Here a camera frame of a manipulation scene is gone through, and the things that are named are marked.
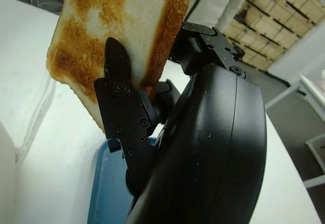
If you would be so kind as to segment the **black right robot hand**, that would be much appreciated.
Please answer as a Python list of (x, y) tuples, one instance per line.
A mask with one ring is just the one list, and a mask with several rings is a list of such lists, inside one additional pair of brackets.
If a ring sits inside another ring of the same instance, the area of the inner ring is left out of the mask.
[(154, 101), (131, 84), (114, 38), (94, 82), (111, 151), (121, 150), (133, 201), (127, 223), (249, 223), (262, 187), (267, 125), (262, 94), (216, 28), (182, 23), (170, 52), (190, 80), (158, 84)]

